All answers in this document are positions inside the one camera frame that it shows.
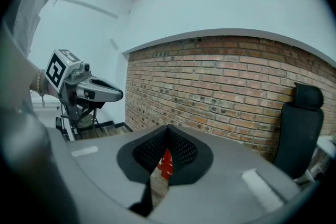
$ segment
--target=chair headrest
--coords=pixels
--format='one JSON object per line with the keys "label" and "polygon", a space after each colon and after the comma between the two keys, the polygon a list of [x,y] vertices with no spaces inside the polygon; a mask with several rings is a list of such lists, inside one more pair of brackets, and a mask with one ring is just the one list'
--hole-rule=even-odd
{"label": "chair headrest", "polygon": [[323,106],[323,94],[320,88],[295,82],[294,104],[305,109],[319,109]]}

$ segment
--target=brick wall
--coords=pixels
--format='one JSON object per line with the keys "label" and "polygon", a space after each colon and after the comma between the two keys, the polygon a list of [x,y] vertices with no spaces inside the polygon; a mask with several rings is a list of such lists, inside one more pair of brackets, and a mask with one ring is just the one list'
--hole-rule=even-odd
{"label": "brick wall", "polygon": [[272,160],[294,82],[324,95],[321,135],[336,132],[336,70],[290,45],[251,37],[179,40],[131,53],[125,122],[177,124],[243,143]]}

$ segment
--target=floor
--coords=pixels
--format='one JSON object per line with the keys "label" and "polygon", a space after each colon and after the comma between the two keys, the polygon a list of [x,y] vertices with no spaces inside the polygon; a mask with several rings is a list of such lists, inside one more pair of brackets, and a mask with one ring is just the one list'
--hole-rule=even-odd
{"label": "floor", "polygon": [[[97,128],[95,130],[89,130],[81,132],[82,139],[92,139],[113,135],[124,135],[129,131],[124,127],[114,128],[113,126],[106,126]],[[155,208],[161,200],[166,196],[168,192],[168,180],[161,176],[161,170],[155,169],[151,175],[151,193],[152,203]]]}

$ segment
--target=black office chair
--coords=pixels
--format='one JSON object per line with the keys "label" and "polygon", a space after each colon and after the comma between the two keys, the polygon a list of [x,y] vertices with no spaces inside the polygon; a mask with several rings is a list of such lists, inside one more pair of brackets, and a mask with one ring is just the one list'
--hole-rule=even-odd
{"label": "black office chair", "polygon": [[307,170],[323,123],[323,94],[315,86],[295,83],[293,102],[281,112],[281,133],[274,165],[291,178],[299,178]]}

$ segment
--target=white wall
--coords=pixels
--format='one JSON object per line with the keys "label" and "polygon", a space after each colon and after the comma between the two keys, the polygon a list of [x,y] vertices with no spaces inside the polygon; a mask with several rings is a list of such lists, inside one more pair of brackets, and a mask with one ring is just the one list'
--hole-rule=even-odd
{"label": "white wall", "polygon": [[336,66],[335,21],[324,0],[136,0],[124,51],[206,35],[288,42]]}
{"label": "white wall", "polygon": [[[127,59],[121,49],[115,50],[110,42],[118,44],[120,28],[134,0],[79,0],[114,13],[115,19],[104,13],[61,0],[49,0],[40,12],[30,49],[30,60],[39,68],[46,68],[54,49],[67,48],[81,60],[90,63],[92,74],[107,79],[125,90]],[[98,110],[99,122],[124,122],[124,100],[106,103]]]}

